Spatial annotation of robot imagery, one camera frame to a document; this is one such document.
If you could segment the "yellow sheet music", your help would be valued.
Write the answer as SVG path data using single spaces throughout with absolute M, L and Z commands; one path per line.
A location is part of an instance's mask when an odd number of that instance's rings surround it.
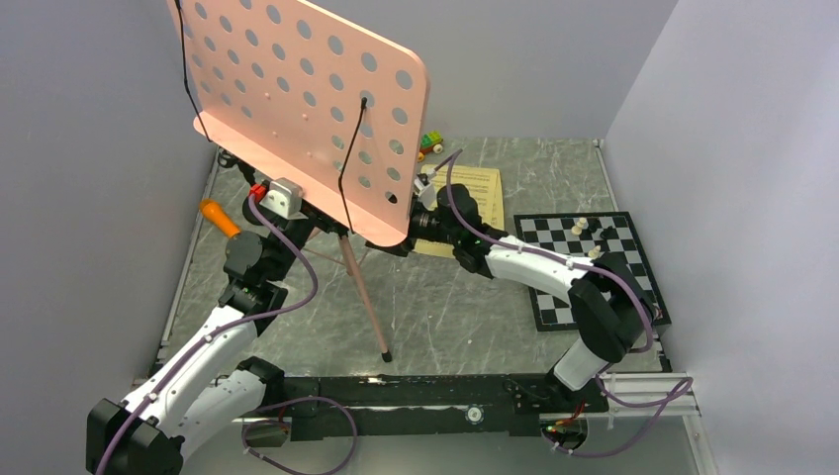
M 482 168 L 454 165 L 451 184 L 463 184 L 477 203 L 477 213 L 483 223 L 493 228 L 505 229 L 505 209 L 501 171 L 497 168 Z M 450 244 L 417 239 L 415 251 L 420 254 L 452 258 Z

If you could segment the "orange toy microphone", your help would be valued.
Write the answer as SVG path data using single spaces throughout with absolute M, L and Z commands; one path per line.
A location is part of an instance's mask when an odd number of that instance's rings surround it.
M 199 204 L 202 217 L 211 223 L 227 238 L 234 238 L 241 233 L 240 227 L 229 217 L 222 206 L 213 199 L 203 199 Z

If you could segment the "pink music stand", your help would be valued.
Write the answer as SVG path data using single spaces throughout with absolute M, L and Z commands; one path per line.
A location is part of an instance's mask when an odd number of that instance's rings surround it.
M 308 1 L 171 1 L 194 129 L 369 242 L 409 233 L 420 57 Z

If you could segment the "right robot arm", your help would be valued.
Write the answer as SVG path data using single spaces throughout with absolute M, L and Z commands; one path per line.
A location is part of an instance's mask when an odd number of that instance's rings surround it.
M 546 398 L 558 411 L 572 410 L 591 380 L 652 332 L 653 303 L 622 257 L 576 257 L 526 243 L 485 223 L 462 184 L 440 189 L 432 210 L 414 199 L 407 237 L 384 250 L 405 257 L 419 240 L 451 245 L 470 273 L 517 282 L 568 304 L 579 337 L 546 374 Z

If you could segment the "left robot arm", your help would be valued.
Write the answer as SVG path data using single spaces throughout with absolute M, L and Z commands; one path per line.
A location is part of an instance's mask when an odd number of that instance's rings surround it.
M 270 231 L 230 237 L 228 284 L 197 332 L 154 375 L 118 402 L 103 399 L 87 417 L 85 467 L 92 474 L 178 474 L 195 451 L 241 415 L 276 413 L 284 402 L 284 373 L 249 357 L 217 386 L 222 367 L 262 335 L 273 320 L 303 307 L 288 305 L 279 287 L 313 230 L 343 226 L 307 205 L 286 220 L 266 203 L 243 212 Z

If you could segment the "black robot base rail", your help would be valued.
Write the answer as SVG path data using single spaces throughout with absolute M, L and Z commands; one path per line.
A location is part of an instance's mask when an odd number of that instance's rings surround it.
M 594 383 L 565 393 L 540 373 L 376 375 L 288 377 L 246 417 L 283 421 L 292 440 L 314 441 L 353 433 L 538 436 L 560 420 L 576 423 L 608 409 Z

